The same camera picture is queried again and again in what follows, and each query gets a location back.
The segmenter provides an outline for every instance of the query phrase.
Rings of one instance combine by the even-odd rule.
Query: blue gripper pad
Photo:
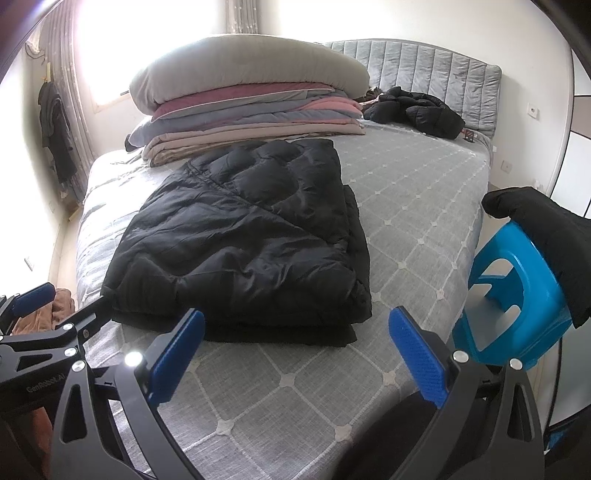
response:
[[[27,293],[23,293],[14,299],[12,304],[12,314],[16,317],[26,317],[35,310],[56,298],[56,289],[52,284],[44,283]]]
[[[154,352],[159,352],[154,364],[148,366],[148,403],[157,407],[166,403],[174,395],[189,362],[205,335],[205,317],[198,310],[189,310],[169,333],[158,335],[146,350],[147,359],[152,359]]]
[[[422,330],[403,307],[390,312],[389,332],[423,398],[441,408],[448,395],[446,369],[428,342],[439,341],[445,347],[443,341],[435,333]],[[440,345],[434,346],[441,351]]]

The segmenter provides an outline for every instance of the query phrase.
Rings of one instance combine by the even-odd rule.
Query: blue plastic object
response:
[[[421,395],[441,408],[449,393],[445,367],[403,309],[397,307],[390,312],[388,327]]]
[[[513,269],[505,276],[483,275],[499,258]],[[490,284],[486,298],[506,312],[517,305],[521,312],[513,324],[482,351],[476,347],[464,311],[453,329],[456,348],[468,352],[478,362],[505,365],[518,358],[528,369],[564,335],[571,317],[564,294],[538,249],[515,222],[503,226],[477,254],[468,288]]]
[[[146,358],[152,356],[150,350],[157,351],[162,345],[168,346],[149,368],[147,400],[151,406],[157,407],[173,397],[204,335],[205,317],[200,311],[191,309],[179,322],[179,328],[154,339],[146,350]]]
[[[12,314],[16,317],[26,317],[35,310],[56,298],[56,289],[51,283],[44,283],[22,295],[14,298]]]

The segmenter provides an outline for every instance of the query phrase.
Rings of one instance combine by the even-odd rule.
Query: brown blanket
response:
[[[72,293],[65,288],[56,290],[56,298],[51,302],[27,315],[18,319],[12,330],[13,335],[25,333],[46,332],[53,330],[66,318],[76,311]],[[25,416],[24,421],[19,422],[21,428],[26,430],[25,435],[32,439],[36,447],[43,453],[41,468],[43,474],[49,478],[51,436],[53,426],[44,408],[38,408]]]

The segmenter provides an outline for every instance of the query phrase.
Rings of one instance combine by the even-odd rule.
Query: sheer curtain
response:
[[[256,0],[226,0],[228,33],[258,33]]]
[[[51,63],[51,80],[66,108],[73,137],[77,172],[69,180],[69,186],[76,200],[81,203],[86,194],[88,174],[96,160],[92,148],[74,63],[74,23],[77,1],[64,0],[47,15],[39,40],[40,49],[45,52],[46,61]]]

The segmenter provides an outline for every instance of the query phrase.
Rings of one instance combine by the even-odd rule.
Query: diamond pattern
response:
[[[488,183],[486,149],[399,125],[332,140],[368,238],[374,315],[354,325],[358,340],[343,349],[203,342],[160,412],[208,479],[326,478],[348,440],[416,388],[389,338],[390,308],[403,304],[446,338],[465,300]],[[179,165],[102,161],[95,164],[102,174],[91,173],[79,236],[83,305],[98,295],[134,212]],[[113,200],[104,205],[105,198]],[[143,350],[153,337],[111,323],[88,344],[91,364],[116,363],[122,350]],[[125,415],[115,418],[133,461],[146,471]]]

